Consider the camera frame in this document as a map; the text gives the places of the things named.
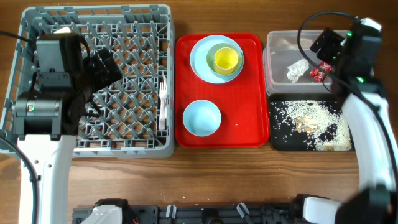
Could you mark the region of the red snack wrapper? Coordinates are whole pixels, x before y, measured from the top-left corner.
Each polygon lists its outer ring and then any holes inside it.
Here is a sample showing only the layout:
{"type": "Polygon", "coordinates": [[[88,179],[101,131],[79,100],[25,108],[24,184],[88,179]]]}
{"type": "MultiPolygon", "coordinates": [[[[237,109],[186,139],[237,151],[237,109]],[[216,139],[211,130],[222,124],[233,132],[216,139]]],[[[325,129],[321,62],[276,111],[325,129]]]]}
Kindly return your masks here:
{"type": "Polygon", "coordinates": [[[318,83],[321,83],[325,75],[331,71],[331,66],[325,62],[321,62],[318,65],[320,68],[314,68],[310,72],[310,76],[318,83]]]}

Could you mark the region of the white napkin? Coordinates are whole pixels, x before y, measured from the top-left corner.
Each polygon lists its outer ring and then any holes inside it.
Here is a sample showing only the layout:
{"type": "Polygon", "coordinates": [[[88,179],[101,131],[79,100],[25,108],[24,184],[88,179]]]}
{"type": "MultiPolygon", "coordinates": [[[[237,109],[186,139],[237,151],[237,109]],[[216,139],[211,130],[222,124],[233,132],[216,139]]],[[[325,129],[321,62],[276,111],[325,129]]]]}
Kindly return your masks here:
{"type": "Polygon", "coordinates": [[[287,67],[287,78],[295,83],[308,69],[309,62],[306,59],[300,59],[287,67]]]}

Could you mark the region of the white plastic fork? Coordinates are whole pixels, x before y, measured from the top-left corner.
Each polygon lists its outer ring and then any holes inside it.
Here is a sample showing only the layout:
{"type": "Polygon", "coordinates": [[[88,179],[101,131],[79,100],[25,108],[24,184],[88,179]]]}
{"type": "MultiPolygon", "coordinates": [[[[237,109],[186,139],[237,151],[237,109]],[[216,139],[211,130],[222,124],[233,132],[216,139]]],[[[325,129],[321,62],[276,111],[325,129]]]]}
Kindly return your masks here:
{"type": "Polygon", "coordinates": [[[159,130],[164,130],[166,127],[166,99],[167,99],[167,79],[165,75],[162,75],[162,82],[159,87],[159,98],[160,98],[160,114],[159,114],[159,130]]]}

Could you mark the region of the light blue bowl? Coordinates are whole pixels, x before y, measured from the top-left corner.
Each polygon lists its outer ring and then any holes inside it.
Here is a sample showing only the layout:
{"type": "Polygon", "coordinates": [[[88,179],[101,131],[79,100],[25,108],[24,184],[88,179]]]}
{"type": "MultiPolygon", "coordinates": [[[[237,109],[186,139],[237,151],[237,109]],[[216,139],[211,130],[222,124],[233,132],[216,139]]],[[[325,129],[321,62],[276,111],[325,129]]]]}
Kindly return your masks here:
{"type": "Polygon", "coordinates": [[[211,101],[193,101],[183,112],[183,125],[185,129],[194,136],[210,136],[214,134],[221,125],[221,111],[211,101]]]}

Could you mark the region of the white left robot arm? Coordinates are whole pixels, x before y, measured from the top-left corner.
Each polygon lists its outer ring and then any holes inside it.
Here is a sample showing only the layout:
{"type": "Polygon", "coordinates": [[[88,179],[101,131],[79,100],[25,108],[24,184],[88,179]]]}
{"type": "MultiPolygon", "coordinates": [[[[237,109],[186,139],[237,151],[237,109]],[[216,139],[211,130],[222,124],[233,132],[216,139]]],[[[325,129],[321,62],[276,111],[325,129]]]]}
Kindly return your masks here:
{"type": "Polygon", "coordinates": [[[121,79],[108,49],[83,56],[76,33],[48,34],[35,42],[39,69],[33,86],[14,103],[16,153],[32,184],[32,223],[66,223],[68,181],[80,119],[99,117],[93,95],[121,79]]]}

